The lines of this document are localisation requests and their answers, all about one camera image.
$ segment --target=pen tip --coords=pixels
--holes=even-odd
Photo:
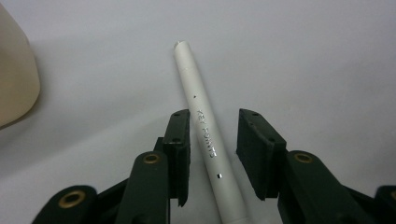
[[[177,45],[178,44],[180,44],[181,42],[185,42],[184,40],[178,40],[177,42],[176,42],[176,44],[174,45],[174,49],[177,47]]]

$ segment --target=white background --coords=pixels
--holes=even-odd
[[[261,113],[338,180],[396,183],[396,2],[2,0],[30,39],[33,111],[0,129],[0,223],[30,223],[72,185],[101,192],[187,108],[173,46],[187,40],[253,223],[281,223],[234,154],[238,109]],[[172,223],[220,223],[191,130],[190,195]]]

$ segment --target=black plastic part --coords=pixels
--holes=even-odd
[[[111,187],[98,195],[95,214],[98,214],[98,224],[111,224],[116,219],[119,211],[120,201],[125,191],[128,179]]]
[[[277,197],[286,153],[286,141],[261,114],[239,110],[236,154],[259,199]]]
[[[285,191],[281,191],[279,197],[284,223],[300,223],[292,219],[303,220],[301,223],[374,223],[318,157],[304,151],[289,152],[284,176],[287,186],[282,188]],[[290,212],[289,205],[285,206],[290,201],[301,210],[298,217]]]
[[[190,111],[172,114],[163,138],[163,152],[169,160],[170,197],[183,206],[189,195],[190,176]]]
[[[169,223],[168,159],[161,151],[146,152],[134,161],[115,223]]]
[[[382,223],[396,223],[396,186],[380,187],[375,194],[375,205]]]
[[[93,223],[96,190],[89,186],[73,186],[55,194],[37,215],[33,224]]]

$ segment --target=beige object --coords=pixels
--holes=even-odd
[[[0,127],[29,111],[40,91],[26,35],[0,4]]]

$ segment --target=white pen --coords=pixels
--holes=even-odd
[[[191,120],[223,224],[248,224],[248,212],[219,134],[204,84],[186,41],[175,44],[175,58]]]

